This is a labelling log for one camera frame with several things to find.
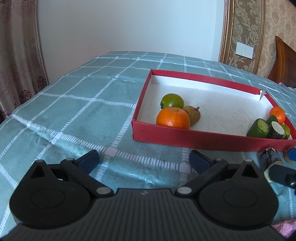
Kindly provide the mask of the wooden headboard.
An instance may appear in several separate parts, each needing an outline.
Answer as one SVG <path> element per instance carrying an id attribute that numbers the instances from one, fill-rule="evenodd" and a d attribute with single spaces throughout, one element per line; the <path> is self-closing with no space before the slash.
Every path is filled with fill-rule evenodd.
<path id="1" fill-rule="evenodd" d="M 279 36 L 275 36 L 276 60 L 268 79 L 275 83 L 295 88 L 295 51 Z"/>

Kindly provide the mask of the gold framed wallpaper panel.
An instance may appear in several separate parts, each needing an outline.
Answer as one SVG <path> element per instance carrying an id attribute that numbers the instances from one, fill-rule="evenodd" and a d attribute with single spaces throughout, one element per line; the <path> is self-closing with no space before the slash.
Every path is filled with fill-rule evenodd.
<path id="1" fill-rule="evenodd" d="M 263 49 L 266 1 L 224 1 L 219 62 L 256 74 Z M 235 53 L 240 42 L 253 48 L 250 58 Z"/>

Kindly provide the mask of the brown patterned curtain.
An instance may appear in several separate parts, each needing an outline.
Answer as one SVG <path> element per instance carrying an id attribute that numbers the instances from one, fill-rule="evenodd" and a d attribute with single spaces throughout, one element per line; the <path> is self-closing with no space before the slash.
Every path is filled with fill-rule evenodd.
<path id="1" fill-rule="evenodd" d="M 37 1 L 1 1 L 1 121 L 49 85 Z"/>

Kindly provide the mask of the small green tomato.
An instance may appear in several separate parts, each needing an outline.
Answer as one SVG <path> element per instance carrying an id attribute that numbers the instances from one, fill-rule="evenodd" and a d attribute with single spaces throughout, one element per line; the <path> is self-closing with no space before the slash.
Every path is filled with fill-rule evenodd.
<path id="1" fill-rule="evenodd" d="M 288 140 L 290 138 L 290 128 L 289 128 L 289 126 L 286 125 L 286 124 L 281 124 L 281 127 L 285 131 L 285 133 L 282 136 L 282 139 L 283 140 Z"/>

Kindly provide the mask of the teal checked bedsheet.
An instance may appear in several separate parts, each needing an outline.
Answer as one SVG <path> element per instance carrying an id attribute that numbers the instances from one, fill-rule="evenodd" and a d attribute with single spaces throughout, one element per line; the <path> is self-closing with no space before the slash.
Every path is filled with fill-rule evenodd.
<path id="1" fill-rule="evenodd" d="M 10 197 L 37 159 L 48 164 L 97 150 L 91 176 L 112 189 L 175 189 L 196 176 L 189 149 L 135 142 L 132 117 L 151 69 L 218 77 L 266 90 L 295 122 L 295 90 L 214 61 L 157 52 L 95 57 L 25 103 L 1 124 L 1 235 L 15 227 Z"/>

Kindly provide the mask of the large orange mandarin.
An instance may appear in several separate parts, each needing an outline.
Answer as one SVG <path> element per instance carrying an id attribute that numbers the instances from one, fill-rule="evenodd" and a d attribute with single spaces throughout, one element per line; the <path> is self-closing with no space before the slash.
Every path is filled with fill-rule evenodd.
<path id="1" fill-rule="evenodd" d="M 170 128 L 188 130 L 190 128 L 190 118 L 181 108 L 168 107 L 162 109 L 156 117 L 156 125 Z"/>

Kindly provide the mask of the green cucumber end piece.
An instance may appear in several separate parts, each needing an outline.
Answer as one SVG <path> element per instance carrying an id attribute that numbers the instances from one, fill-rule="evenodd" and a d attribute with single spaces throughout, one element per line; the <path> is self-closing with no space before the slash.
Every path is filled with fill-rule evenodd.
<path id="1" fill-rule="evenodd" d="M 266 120 L 267 125 L 269 126 L 273 121 L 278 122 L 278 119 L 274 115 L 270 115 Z"/>

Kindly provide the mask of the green cucumber cut piece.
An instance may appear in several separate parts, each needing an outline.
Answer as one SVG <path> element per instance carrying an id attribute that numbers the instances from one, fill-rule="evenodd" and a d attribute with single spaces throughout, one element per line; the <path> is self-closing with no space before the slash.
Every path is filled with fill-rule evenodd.
<path id="1" fill-rule="evenodd" d="M 258 118 L 254 121 L 246 136 L 253 138 L 265 138 L 269 134 L 269 126 L 262 118 Z"/>

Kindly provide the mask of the small orange mandarin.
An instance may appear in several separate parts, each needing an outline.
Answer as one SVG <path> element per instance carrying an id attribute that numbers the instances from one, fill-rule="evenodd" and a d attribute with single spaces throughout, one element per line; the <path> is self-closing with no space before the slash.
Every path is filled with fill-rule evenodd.
<path id="1" fill-rule="evenodd" d="M 275 116 L 279 124 L 283 124 L 285 122 L 285 118 L 286 118 L 285 111 L 279 106 L 274 106 L 269 111 L 269 115 Z"/>

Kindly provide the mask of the dark sugarcane piece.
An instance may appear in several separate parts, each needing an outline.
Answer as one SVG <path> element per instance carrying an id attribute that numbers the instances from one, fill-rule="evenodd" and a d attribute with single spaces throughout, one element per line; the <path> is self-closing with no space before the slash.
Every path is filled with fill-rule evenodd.
<path id="1" fill-rule="evenodd" d="M 259 157 L 259 166 L 261 171 L 264 173 L 264 176 L 268 183 L 272 182 L 269 177 L 269 170 L 274 165 L 283 166 L 280 154 L 277 150 L 273 148 L 267 148 L 261 153 Z"/>

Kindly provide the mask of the large green tomato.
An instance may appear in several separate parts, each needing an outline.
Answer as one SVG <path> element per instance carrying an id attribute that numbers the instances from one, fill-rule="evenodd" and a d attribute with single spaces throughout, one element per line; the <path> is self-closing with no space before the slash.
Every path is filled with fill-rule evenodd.
<path id="1" fill-rule="evenodd" d="M 183 108 L 184 100 L 178 94 L 169 93 L 163 96 L 160 103 L 161 109 L 168 107 Z"/>

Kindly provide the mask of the pink towel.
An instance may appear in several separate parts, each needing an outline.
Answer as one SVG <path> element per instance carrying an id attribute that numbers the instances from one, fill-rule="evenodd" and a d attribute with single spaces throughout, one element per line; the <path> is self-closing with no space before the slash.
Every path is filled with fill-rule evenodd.
<path id="1" fill-rule="evenodd" d="M 286 220 L 273 225 L 273 228 L 283 237 L 289 238 L 296 230 L 296 220 Z"/>

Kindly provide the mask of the white wall switch plate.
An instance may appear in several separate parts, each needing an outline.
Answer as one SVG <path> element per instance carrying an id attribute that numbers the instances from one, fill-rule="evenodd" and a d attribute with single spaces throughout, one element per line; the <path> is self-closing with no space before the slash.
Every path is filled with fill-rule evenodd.
<path id="1" fill-rule="evenodd" d="M 253 52 L 254 52 L 254 48 L 251 46 L 248 46 L 246 44 L 243 44 L 241 42 L 237 42 L 236 43 L 236 49 L 235 49 L 235 54 L 248 58 L 248 59 L 252 59 L 253 58 Z"/>

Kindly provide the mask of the brown small pear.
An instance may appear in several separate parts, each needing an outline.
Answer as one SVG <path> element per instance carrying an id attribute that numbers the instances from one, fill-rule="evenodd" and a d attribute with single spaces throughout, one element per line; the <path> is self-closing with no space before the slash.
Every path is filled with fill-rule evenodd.
<path id="1" fill-rule="evenodd" d="M 190 125 L 193 126 L 194 124 L 196 124 L 200 118 L 201 118 L 201 114 L 199 111 L 199 107 L 193 107 L 193 106 L 184 106 L 183 110 L 188 114 L 189 119 L 190 119 Z"/>

